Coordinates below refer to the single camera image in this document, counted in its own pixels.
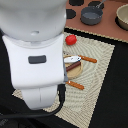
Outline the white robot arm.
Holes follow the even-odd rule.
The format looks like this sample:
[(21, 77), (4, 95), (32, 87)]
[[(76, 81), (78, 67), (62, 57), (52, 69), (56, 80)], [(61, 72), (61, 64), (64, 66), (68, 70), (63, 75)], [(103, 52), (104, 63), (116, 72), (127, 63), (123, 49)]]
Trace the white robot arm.
[(54, 103), (65, 81), (63, 29), (67, 0), (0, 0), (0, 30), (7, 49), (11, 81), (27, 106)]

